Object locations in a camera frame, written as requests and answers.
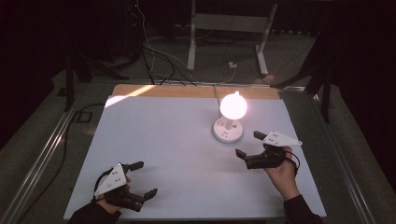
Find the person's hand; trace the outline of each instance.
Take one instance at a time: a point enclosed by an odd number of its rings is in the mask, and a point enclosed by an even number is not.
[[[128,183],[131,182],[131,179],[128,176],[125,177],[127,182],[125,188],[129,190],[131,186]],[[119,206],[115,206],[113,204],[107,203],[105,199],[105,195],[103,194],[99,196],[99,199],[100,200],[96,201],[96,203],[101,205],[103,208],[105,208],[105,210],[110,214],[116,214],[121,209],[121,207]]]
[[[283,147],[283,149],[291,152],[290,147]],[[288,152],[286,153],[286,157],[291,159],[291,154]],[[291,161],[284,160],[280,166],[276,168],[265,168],[264,171],[268,174],[275,188],[285,201],[300,195],[295,180],[294,164]]]

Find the electrical outlet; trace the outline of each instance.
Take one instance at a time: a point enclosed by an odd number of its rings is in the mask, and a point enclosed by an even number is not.
[[[230,68],[236,68],[235,62],[229,62],[228,65],[230,66]]]

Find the table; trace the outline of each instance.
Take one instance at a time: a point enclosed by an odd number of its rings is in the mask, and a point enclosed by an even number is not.
[[[189,71],[193,71],[195,66],[195,30],[209,29],[262,33],[262,42],[260,45],[256,46],[256,55],[260,67],[260,74],[263,76],[268,75],[267,65],[262,52],[271,30],[277,4],[271,5],[270,13],[266,18],[196,13],[195,0],[192,0],[191,5],[191,40],[187,63],[187,69]]]
[[[103,171],[122,163],[144,161],[129,173],[132,193],[158,188],[140,213],[123,210],[126,220],[252,219],[283,217],[283,199],[263,170],[247,170],[234,154],[262,152],[255,130],[276,129],[297,137],[288,111],[276,90],[216,87],[219,97],[239,90],[247,98],[245,127],[235,144],[218,142],[211,132],[219,116],[213,87],[119,85],[106,102],[104,113],[81,168],[64,214],[87,203],[93,184]],[[301,147],[293,147],[301,167],[297,183],[313,211],[326,212],[318,196]]]

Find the black sleeve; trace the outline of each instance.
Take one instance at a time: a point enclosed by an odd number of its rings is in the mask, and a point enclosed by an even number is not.
[[[101,205],[89,203],[78,209],[70,218],[68,224],[114,224],[121,215],[108,213]]]
[[[320,216],[311,212],[303,195],[285,201],[284,206],[286,216],[293,224],[323,224]]]

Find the glowing light bulb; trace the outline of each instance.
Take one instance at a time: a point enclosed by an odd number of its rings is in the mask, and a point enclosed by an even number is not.
[[[225,96],[220,104],[220,112],[227,119],[241,119],[246,115],[247,109],[247,101],[239,95],[239,91]]]
[[[248,110],[247,101],[239,95],[239,91],[225,96],[220,104],[220,112],[224,116],[216,120],[213,125],[213,134],[222,143],[235,143],[243,133],[239,119],[244,117]]]

